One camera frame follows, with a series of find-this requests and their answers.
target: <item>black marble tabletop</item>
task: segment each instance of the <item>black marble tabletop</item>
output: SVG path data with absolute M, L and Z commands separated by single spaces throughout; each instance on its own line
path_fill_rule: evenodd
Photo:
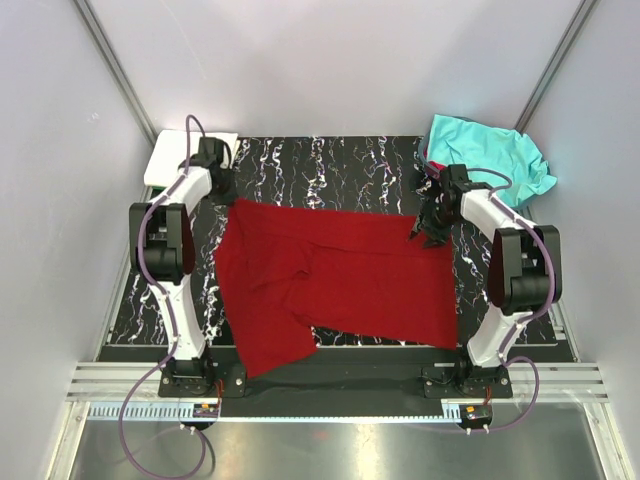
M 286 137 L 241 139 L 236 181 L 241 196 L 283 206 L 415 215 L 419 137 Z M 193 213 L 196 271 L 191 281 L 196 313 L 210 345 L 232 345 L 215 276 L 215 255 L 226 224 L 226 207 L 200 202 Z M 465 343 L 487 311 L 490 243 L 469 223 L 453 229 L 458 339 Z M 316 328 L 318 345 L 404 345 Z M 555 344 L 548 317 L 529 325 L 519 339 Z M 130 273 L 108 344 L 162 345 L 166 334 L 157 303 L 144 279 Z

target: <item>white wall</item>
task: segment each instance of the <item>white wall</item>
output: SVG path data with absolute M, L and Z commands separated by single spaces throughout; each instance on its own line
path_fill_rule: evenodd
M 600 2 L 527 133 L 559 182 L 536 200 L 562 235 L 564 300 L 600 365 L 640 473 L 640 3 Z
M 67 0 L 0 2 L 0 476 L 43 478 L 150 147 Z
M 513 127 L 578 0 L 92 0 L 157 129 Z

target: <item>gray floor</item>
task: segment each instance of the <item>gray floor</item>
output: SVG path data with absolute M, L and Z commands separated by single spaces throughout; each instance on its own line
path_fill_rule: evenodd
M 496 423 L 517 414 L 495 407 Z M 128 423 L 131 449 L 155 473 L 176 476 L 198 460 L 199 442 L 171 424 Z M 448 425 L 220 423 L 206 430 L 211 454 L 193 478 L 351 479 L 603 479 L 578 405 L 538 405 L 513 430 L 467 437 Z M 138 479 L 125 460 L 115 422 L 90 421 L 72 479 Z

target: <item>red cloth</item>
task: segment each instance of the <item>red cloth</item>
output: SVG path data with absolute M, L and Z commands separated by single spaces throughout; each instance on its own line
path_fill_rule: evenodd
M 311 326 L 454 349 L 451 245 L 407 241 L 414 220 L 237 200 L 215 256 L 247 375 L 315 352 Z

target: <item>turquoise fabric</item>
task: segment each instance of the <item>turquoise fabric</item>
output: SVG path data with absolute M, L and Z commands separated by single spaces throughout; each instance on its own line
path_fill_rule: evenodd
M 427 160 L 451 165 L 464 163 L 467 168 L 483 167 L 504 173 L 513 187 L 498 193 L 512 208 L 526 205 L 534 195 L 542 195 L 557 182 L 549 175 L 549 166 L 528 135 L 515 130 L 493 128 L 459 118 L 436 115 L 429 135 Z M 488 173 L 471 172 L 475 182 L 504 184 Z

